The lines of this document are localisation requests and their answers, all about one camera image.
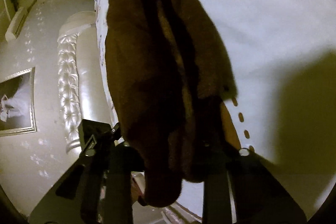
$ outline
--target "white sheet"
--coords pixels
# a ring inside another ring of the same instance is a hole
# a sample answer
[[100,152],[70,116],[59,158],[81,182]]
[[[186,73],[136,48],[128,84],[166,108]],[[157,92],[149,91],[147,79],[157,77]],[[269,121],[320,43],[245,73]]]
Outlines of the white sheet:
[[[252,145],[268,160],[310,218],[336,179],[336,0],[200,1],[231,58],[239,105],[227,107],[242,146]],[[105,11],[107,0],[100,0],[97,30],[107,87]],[[198,188],[198,198],[183,191],[179,200],[201,215]]]

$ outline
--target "picture frame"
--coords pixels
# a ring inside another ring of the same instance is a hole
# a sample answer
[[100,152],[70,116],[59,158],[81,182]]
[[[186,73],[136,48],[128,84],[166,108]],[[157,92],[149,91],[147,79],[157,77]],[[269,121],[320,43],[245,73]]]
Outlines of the picture frame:
[[34,75],[33,67],[0,81],[0,137],[37,131]]

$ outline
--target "tufted headboard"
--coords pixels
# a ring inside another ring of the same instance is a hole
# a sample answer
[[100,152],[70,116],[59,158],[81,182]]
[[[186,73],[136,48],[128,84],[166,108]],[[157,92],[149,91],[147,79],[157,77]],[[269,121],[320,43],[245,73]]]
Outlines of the tufted headboard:
[[80,147],[82,119],[111,123],[102,84],[94,12],[70,16],[59,31],[58,90],[67,153]]

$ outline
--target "bed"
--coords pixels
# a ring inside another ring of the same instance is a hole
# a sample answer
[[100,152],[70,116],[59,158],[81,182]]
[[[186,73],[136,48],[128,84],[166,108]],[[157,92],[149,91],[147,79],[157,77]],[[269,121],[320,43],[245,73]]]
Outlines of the bed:
[[[239,95],[225,103],[242,146],[264,159],[311,218],[336,182],[336,0],[200,1],[231,59]],[[105,67],[107,9],[108,0],[95,0],[95,62],[105,95],[100,100],[110,114],[105,119],[114,125]],[[177,202],[200,219],[203,184],[184,181]]]

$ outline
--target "silver picture frame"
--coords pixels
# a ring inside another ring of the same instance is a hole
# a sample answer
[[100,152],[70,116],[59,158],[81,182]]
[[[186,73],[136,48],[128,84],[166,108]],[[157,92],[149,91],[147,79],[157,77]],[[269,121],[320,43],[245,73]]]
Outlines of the silver picture frame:
[[0,81],[0,93],[4,93],[5,92],[4,90],[6,90],[6,92],[8,93],[8,90],[11,88],[11,83],[15,83],[13,85],[13,89],[15,90],[9,91],[9,93],[14,94],[12,96],[13,98],[18,93],[20,89],[20,85],[24,81],[25,95],[19,97],[19,99],[24,100],[25,101],[24,105],[29,106],[29,110],[28,110],[28,107],[25,107],[24,108],[25,111],[21,115],[21,120],[23,120],[24,122],[15,123],[11,121],[10,125],[7,125],[5,124],[7,121],[9,121],[7,120],[7,118],[5,119],[6,120],[5,122],[3,121],[3,119],[0,119],[0,137],[37,131],[36,122],[35,122],[35,112],[34,112],[34,75],[35,75],[35,68],[33,67],[33,68],[25,69],[20,72],[9,75],[4,80]]

